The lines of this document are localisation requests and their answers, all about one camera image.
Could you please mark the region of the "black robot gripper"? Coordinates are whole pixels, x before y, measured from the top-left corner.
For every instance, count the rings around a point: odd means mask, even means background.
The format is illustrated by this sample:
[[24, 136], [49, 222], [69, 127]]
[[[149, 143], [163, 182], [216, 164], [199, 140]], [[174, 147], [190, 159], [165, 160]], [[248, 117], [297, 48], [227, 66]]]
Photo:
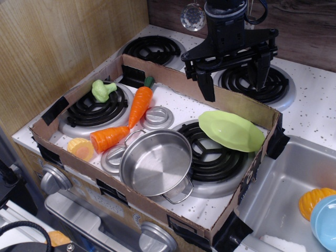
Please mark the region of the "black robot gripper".
[[185, 52], [188, 79], [197, 80], [206, 101], [215, 102], [211, 73], [247, 64], [250, 84], [260, 91], [266, 83], [270, 62], [277, 52], [277, 29], [246, 29], [245, 24], [257, 25], [268, 14], [264, 9], [256, 20], [248, 18], [245, 7], [206, 7], [204, 9], [208, 34], [195, 48]]

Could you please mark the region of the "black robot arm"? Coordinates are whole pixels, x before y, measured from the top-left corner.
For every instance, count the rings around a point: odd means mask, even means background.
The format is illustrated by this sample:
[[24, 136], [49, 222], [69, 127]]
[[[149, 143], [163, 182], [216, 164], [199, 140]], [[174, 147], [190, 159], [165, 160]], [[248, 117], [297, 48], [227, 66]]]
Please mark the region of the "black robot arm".
[[252, 85], [257, 90], [264, 87], [270, 62], [277, 54], [275, 38], [279, 31], [245, 29], [245, 23], [258, 25], [267, 18], [267, 2], [260, 3], [264, 12], [252, 20], [247, 15], [247, 1], [206, 1], [207, 37], [181, 56], [186, 77], [197, 81], [206, 101], [215, 101], [211, 74], [230, 67], [247, 64]]

